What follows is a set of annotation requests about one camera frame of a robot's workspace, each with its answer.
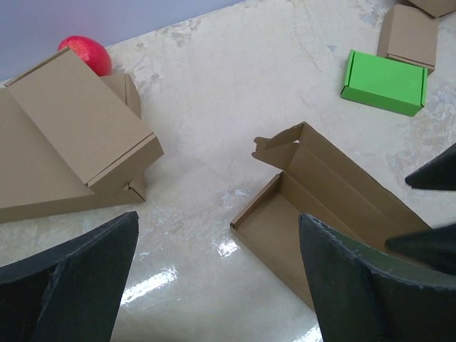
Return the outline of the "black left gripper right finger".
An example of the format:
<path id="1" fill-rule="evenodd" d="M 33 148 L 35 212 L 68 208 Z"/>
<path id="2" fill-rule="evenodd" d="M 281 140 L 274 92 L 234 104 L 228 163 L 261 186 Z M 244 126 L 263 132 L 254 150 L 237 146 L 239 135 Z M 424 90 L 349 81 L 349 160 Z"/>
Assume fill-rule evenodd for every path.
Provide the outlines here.
<path id="1" fill-rule="evenodd" d="M 306 278 L 325 341 L 453 341 L 455 275 L 299 217 Z"/>

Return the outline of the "brown cardboard box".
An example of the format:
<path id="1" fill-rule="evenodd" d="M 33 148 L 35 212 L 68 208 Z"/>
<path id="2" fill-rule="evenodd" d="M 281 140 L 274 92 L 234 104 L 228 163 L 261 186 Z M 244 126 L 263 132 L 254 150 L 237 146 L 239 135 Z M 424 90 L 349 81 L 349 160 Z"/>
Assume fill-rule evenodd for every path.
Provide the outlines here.
<path id="1" fill-rule="evenodd" d="M 314 306 L 299 244 L 299 216 L 311 214 L 383 251 L 385 240 L 430 229 L 308 123 L 255 138 L 253 157 L 281 172 L 234 218 L 237 238 L 309 308 Z"/>

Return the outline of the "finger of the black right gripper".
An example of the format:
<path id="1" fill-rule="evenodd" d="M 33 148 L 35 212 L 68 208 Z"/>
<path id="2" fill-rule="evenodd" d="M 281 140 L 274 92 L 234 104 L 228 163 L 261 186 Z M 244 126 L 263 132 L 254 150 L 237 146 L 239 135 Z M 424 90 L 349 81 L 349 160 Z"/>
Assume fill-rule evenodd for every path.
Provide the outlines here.
<path id="1" fill-rule="evenodd" d="M 455 144 L 405 178 L 414 189 L 455 191 Z"/>
<path id="2" fill-rule="evenodd" d="M 393 237 L 385 246 L 436 271 L 455 275 L 455 224 Z"/>

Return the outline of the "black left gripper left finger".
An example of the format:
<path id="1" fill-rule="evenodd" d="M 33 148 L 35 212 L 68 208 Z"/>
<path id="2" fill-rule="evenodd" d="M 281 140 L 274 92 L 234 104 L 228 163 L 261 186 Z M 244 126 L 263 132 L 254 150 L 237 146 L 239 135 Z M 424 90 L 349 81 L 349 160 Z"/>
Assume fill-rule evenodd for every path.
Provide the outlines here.
<path id="1" fill-rule="evenodd" d="M 1 268 L 2 341 L 109 341 L 139 235 L 137 212 Z"/>

